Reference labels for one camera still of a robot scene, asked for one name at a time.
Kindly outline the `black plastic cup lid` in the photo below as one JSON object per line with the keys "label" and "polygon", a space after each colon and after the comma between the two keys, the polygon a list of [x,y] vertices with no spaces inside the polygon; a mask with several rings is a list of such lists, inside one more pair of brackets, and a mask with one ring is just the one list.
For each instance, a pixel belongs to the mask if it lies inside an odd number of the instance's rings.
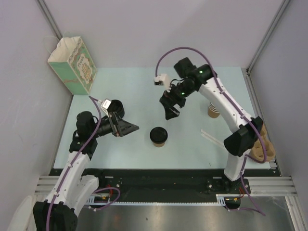
{"label": "black plastic cup lid", "polygon": [[153,143],[164,143],[168,139],[167,130],[163,127],[155,127],[150,131],[150,140]]}

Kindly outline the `brown paper coffee cup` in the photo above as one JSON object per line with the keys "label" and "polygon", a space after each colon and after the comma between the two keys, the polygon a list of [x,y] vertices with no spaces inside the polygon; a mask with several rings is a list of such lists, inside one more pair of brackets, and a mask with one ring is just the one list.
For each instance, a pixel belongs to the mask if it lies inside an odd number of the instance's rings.
{"label": "brown paper coffee cup", "polygon": [[155,147],[163,147],[165,145],[165,142],[163,142],[163,143],[156,143],[156,142],[154,142],[153,145]]}

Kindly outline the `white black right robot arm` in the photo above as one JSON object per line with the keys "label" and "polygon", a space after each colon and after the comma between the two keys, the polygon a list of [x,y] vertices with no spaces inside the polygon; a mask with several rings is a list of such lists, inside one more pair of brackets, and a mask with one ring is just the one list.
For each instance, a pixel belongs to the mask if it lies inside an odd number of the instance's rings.
{"label": "white black right robot arm", "polygon": [[164,107],[165,118],[178,117],[180,112],[175,105],[184,107],[186,98],[196,91],[213,104],[231,131],[223,142],[229,155],[224,169],[227,178],[223,179],[222,188],[227,193],[233,193],[239,188],[238,178],[243,173],[244,157],[257,141],[263,120],[252,117],[230,96],[209,65],[196,67],[189,58],[184,58],[174,65],[174,69],[181,78],[177,84],[173,84],[167,74],[154,77],[155,85],[165,87],[159,100]]}

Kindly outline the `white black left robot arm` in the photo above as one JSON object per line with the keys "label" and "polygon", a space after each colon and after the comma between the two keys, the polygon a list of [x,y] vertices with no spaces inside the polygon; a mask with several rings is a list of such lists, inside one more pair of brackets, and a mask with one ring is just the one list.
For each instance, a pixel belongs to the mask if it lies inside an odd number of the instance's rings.
{"label": "white black left robot arm", "polygon": [[77,228],[78,216],[87,200],[94,192],[106,188],[104,178],[83,174],[98,145],[97,138],[107,134],[124,137],[139,129],[116,112],[101,117],[89,111],[77,115],[76,127],[68,160],[55,186],[44,201],[36,202],[33,207],[38,231],[74,231]]}

